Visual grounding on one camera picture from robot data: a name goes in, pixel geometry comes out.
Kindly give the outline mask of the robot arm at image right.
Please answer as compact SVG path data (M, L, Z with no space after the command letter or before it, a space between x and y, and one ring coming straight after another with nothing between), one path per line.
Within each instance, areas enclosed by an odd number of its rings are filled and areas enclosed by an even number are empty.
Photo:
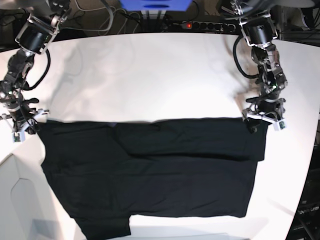
M232 0L230 2L237 20L241 35L236 39L232 53L237 69L247 79L254 79L259 95L246 99L249 107L242 111L242 118L248 130L255 133L261 122L272 124L277 131L286 128L284 103L281 92L288 81L280 64L280 55L273 40L278 32L272 21L271 8L276 4L273 0ZM237 45L244 39L251 47L251 58L257 65L258 73L245 73L237 58Z

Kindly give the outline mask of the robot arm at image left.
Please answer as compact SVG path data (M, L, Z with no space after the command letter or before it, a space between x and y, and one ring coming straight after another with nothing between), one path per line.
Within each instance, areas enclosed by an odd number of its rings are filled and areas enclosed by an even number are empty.
M48 110L31 108L30 104L37 104L37 98L25 99L23 91L35 89L47 75L51 66L49 44L56 38L61 25L71 12L68 0L2 0L2 10L25 10L28 18L15 41L19 45L18 51L9 59L7 73L0 82L0 102L8 110L2 114L2 121L11 128L14 143L23 142L29 133L37 133L37 119L48 114ZM47 65L40 79L30 86L27 75L34 66L35 55L45 54Z

